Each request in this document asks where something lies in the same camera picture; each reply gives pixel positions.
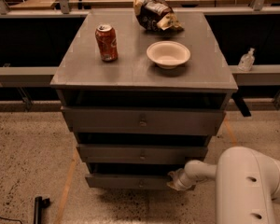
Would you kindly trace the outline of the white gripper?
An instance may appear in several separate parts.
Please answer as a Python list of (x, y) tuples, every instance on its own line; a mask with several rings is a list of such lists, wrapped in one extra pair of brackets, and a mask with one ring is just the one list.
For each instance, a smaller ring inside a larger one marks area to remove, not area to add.
[(167, 186), (177, 191), (190, 189), (197, 181), (195, 176), (188, 175), (184, 169), (170, 171), (168, 176), (174, 177), (174, 182), (167, 182)]

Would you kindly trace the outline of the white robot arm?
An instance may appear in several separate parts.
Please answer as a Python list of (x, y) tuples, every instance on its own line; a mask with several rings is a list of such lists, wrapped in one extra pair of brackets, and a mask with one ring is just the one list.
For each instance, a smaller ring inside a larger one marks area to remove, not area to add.
[(273, 205), (280, 204), (280, 161), (248, 147), (231, 147), (216, 165), (188, 161), (169, 173), (168, 186), (187, 190), (216, 182), (216, 224), (276, 224)]

